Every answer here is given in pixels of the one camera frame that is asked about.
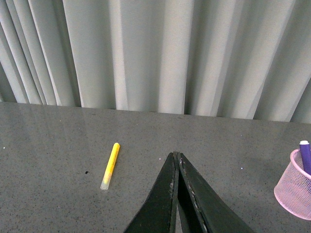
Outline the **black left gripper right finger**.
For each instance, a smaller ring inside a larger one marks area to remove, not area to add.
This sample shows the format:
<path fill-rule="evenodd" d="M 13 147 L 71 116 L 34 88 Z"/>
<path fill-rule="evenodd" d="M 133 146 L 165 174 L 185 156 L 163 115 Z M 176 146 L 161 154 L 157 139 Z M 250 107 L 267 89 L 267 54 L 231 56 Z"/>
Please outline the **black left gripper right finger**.
<path fill-rule="evenodd" d="M 218 196 L 182 153 L 178 201 L 184 233 L 252 233 L 253 230 Z"/>

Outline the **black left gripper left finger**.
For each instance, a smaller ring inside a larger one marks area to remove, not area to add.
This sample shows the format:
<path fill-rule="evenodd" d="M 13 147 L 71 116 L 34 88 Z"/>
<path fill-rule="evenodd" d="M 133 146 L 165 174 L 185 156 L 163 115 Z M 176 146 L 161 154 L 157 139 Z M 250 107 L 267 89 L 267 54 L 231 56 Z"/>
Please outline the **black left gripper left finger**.
<path fill-rule="evenodd" d="M 170 153 L 140 210 L 126 233 L 174 233 L 179 168 L 176 152 Z"/>

